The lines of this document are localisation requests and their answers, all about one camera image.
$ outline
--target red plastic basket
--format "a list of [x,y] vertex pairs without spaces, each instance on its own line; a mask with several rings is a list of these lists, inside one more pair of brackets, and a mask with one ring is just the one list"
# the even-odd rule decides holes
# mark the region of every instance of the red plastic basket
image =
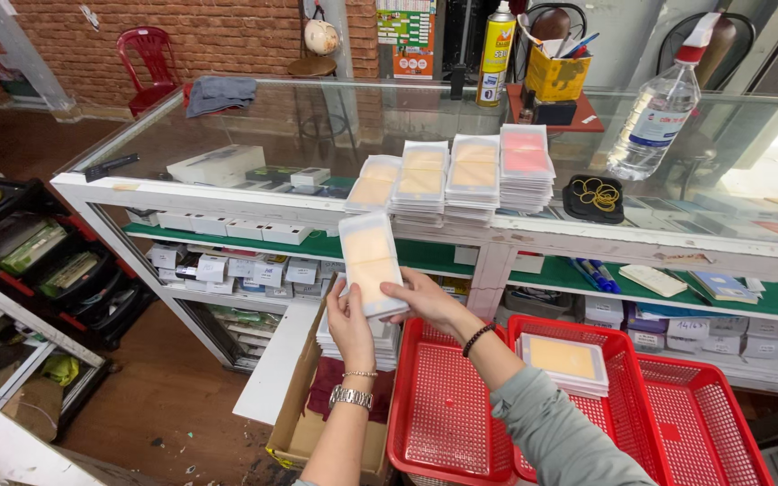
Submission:
[[[585,342],[602,347],[605,371],[609,379],[609,396],[600,400],[570,395],[587,418],[599,425],[620,450],[630,455],[658,484],[670,486],[654,413],[647,399],[642,370],[635,358],[629,337],[618,331],[582,324],[570,324],[529,315],[509,317],[507,344],[513,351],[522,332],[544,337]],[[515,446],[513,467],[522,479],[535,482],[536,470]]]
[[[505,339],[500,326],[498,336]],[[405,473],[474,486],[513,484],[512,442],[461,347],[422,319],[404,327],[386,454]]]
[[772,486],[737,399],[718,368],[640,355],[647,395],[677,485]]

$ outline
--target gray sleeve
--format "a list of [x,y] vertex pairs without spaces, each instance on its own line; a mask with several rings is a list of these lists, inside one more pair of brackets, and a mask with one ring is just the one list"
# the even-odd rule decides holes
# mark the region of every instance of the gray sleeve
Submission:
[[546,486],[656,486],[541,369],[518,371],[491,393],[491,414]]

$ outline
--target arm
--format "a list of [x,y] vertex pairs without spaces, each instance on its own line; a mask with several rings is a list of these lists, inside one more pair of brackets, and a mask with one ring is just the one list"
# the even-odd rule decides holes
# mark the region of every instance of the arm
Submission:
[[[402,267],[412,290],[383,283],[461,346],[482,327],[481,320],[449,297],[427,276]],[[559,391],[541,369],[526,366],[496,334],[485,333],[470,348],[470,361],[491,393],[492,414],[503,420],[513,443],[537,469],[542,484],[559,486],[655,486],[632,458]]]
[[[376,369],[371,328],[362,314],[362,291],[350,286],[350,293],[339,297],[344,280],[326,296],[330,333],[338,345],[346,371],[372,372]],[[371,392],[373,379],[348,376],[341,382],[344,388]],[[336,403],[329,420],[317,440],[317,447],[308,459],[301,480],[321,486],[357,486],[362,469],[362,447],[368,410],[352,403]]]

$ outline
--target plastic water bottle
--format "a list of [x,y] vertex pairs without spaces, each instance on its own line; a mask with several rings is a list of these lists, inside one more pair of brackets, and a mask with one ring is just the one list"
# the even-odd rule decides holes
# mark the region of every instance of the plastic water bottle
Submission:
[[674,57],[674,66],[643,84],[632,112],[608,155],[608,171],[642,181],[659,168],[665,152],[701,99],[695,66],[710,42],[719,14],[698,21]]

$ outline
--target wristwatch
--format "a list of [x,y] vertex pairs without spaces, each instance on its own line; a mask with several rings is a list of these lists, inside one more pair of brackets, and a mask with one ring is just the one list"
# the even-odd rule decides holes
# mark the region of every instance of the wristwatch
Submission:
[[371,412],[373,395],[371,393],[360,392],[359,390],[351,390],[349,388],[341,388],[340,385],[335,385],[332,388],[332,394],[330,395],[330,410],[335,406],[335,403],[343,401],[346,403],[354,403],[364,406],[368,412]]

